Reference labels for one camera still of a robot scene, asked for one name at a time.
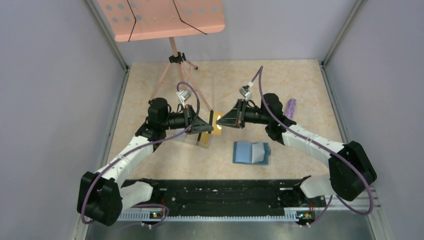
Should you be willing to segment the blue card holder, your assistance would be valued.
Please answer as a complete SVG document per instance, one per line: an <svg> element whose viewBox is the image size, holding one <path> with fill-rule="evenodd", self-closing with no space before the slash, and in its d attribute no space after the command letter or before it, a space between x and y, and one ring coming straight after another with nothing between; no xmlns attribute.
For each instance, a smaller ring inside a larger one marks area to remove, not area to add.
<svg viewBox="0 0 424 240"><path fill-rule="evenodd" d="M268 165L271 149L267 142L233 143L232 163L241 165Z"/></svg>

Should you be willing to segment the clear plastic box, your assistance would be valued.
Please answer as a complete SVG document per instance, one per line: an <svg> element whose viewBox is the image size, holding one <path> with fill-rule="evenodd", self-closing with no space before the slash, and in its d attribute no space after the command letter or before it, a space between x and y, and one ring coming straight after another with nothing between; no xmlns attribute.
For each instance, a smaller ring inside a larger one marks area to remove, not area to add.
<svg viewBox="0 0 424 240"><path fill-rule="evenodd" d="M184 132L173 140L188 145L193 145L199 148L207 149L210 146L212 135L209 132L201 132L196 134L187 134L186 132Z"/></svg>

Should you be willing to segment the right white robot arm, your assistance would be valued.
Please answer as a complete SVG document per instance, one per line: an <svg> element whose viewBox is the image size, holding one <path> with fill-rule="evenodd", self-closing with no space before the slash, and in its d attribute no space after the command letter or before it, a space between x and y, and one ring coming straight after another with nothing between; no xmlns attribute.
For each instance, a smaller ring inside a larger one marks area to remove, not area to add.
<svg viewBox="0 0 424 240"><path fill-rule="evenodd" d="M327 166L328 173L305 177L299 189L293 192L293 200L299 206L307 206L313 198L324 195L336 195L349 202L363 192L372 195L370 185L377 174L363 146L356 141L332 141L306 130L283 114L283 105L274 93L266 93L260 106L250 106L246 100L238 99L216 123L236 129L246 124L265 125L273 141L295 148Z"/></svg>

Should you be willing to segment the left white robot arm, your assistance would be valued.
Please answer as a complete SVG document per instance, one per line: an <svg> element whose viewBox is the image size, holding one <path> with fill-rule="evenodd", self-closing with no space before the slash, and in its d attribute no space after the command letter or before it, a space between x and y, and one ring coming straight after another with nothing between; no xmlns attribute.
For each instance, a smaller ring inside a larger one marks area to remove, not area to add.
<svg viewBox="0 0 424 240"><path fill-rule="evenodd" d="M127 146L107 165L81 177L77 200L81 220L85 224L91 219L111 226L122 211L139 203L156 206L161 194L153 186L142 181L124 186L124 182L142 160L170 139L167 130L180 129L188 134L211 132L213 126L200 118L198 111L198 107L188 104L182 112L171 112L165 98L150 100L147 118Z"/></svg>

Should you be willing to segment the gold credit card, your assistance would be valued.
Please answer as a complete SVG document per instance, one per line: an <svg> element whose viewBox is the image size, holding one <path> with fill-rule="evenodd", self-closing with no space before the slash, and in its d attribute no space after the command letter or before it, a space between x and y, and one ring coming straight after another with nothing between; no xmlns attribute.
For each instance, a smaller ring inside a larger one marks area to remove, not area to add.
<svg viewBox="0 0 424 240"><path fill-rule="evenodd" d="M209 133L211 135L220 136L222 134L222 126L217 124L217 121L223 116L222 112L213 111L209 112L209 124L213 127L213 130Z"/></svg>

